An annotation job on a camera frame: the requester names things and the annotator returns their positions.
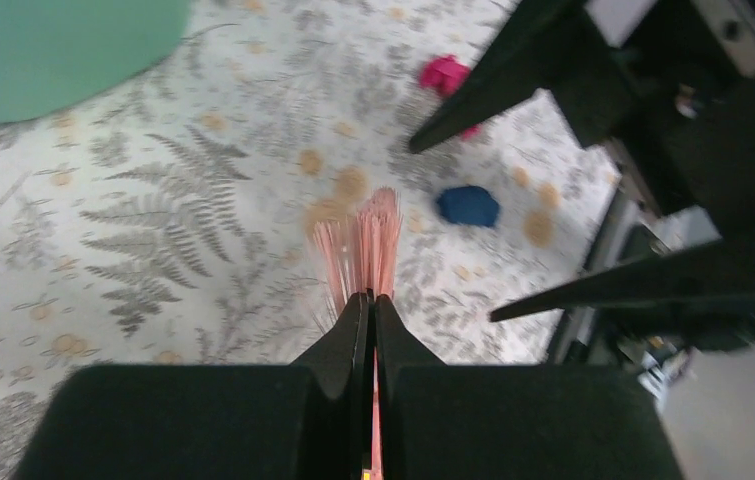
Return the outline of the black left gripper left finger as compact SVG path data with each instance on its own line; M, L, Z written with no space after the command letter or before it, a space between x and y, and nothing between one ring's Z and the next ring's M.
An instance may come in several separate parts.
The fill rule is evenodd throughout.
M50 401L16 479L358 479L370 460L371 299L288 364L104 364Z

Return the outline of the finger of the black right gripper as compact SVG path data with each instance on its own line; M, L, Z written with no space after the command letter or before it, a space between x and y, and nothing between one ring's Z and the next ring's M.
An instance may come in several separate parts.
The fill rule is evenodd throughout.
M434 147L550 85L588 22L582 1L518 2L459 88L409 139L408 151Z

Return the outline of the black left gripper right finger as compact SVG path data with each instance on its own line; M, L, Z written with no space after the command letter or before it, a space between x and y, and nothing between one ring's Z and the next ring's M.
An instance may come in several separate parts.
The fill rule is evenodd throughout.
M448 365L374 306L388 479L679 479L652 397L615 368Z

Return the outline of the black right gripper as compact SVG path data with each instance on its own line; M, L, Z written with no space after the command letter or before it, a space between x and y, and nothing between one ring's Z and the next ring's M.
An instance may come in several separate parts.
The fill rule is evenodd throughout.
M706 86L715 69L685 61L700 47L700 15L688 1L652 8L645 41L625 49L610 47L586 14L552 86L576 139L621 153L655 207L700 207L719 236L508 303L490 321L594 307L699 346L755 342L755 75Z

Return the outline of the pink hand brush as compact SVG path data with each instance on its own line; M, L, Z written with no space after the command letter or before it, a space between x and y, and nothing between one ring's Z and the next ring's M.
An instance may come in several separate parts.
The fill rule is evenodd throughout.
M355 479L385 477L372 307L377 297L394 295L401 224L398 192L383 186L353 213L318 221L311 233L313 262L324 282L327 310L335 316L334 324L341 323L349 300L365 307L355 321L352 355Z

